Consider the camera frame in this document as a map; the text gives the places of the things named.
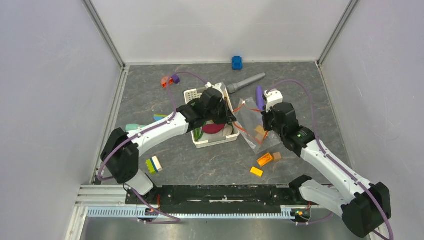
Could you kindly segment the red sweet potato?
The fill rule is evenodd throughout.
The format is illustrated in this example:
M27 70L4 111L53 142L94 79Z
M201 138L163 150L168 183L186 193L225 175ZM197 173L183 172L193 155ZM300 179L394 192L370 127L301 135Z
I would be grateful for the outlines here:
M206 124L205 126L202 127L202 131L205 134L217 134L220 131L223 130L223 128L226 126L226 124L215 124L215 123L210 123L210 124Z

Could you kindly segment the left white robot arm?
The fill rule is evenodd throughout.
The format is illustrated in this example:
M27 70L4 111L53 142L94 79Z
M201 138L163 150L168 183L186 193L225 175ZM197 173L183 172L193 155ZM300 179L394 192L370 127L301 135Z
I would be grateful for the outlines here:
M102 173L108 169L111 178L118 184L130 186L145 204L153 203L157 198L157 190L148 175L140 170L139 158L151 148L201 128L208 121L216 124L235 122L226 93L226 87L221 83L207 84L199 98L176 108L160 121L128 132L116 128L100 155L102 164L97 178L100 181L106 180Z

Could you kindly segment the clear zip top bag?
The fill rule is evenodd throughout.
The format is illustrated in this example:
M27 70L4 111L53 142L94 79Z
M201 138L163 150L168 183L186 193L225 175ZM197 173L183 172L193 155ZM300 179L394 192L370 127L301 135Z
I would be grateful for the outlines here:
M263 127L263 119L261 111L252 97L241 98L238 106L233 110L233 115L236 117L235 127L239 129L240 134L255 154L264 152L280 143L279 137L273 131L267 131L261 144L255 139L257 135L255 128Z

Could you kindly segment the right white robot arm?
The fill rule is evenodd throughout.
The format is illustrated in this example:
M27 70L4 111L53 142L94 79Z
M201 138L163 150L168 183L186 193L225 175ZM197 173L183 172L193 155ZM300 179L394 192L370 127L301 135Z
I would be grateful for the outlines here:
M382 182L370 182L333 156L312 130L299 124L293 105L283 101L280 91L265 91L263 99L264 129L277 134L286 149L312 165L332 185L324 186L302 175L289 184L289 199L295 204L307 201L324 207L339 216L359 238L385 225L387 239L394 239L389 222L392 211L388 187Z

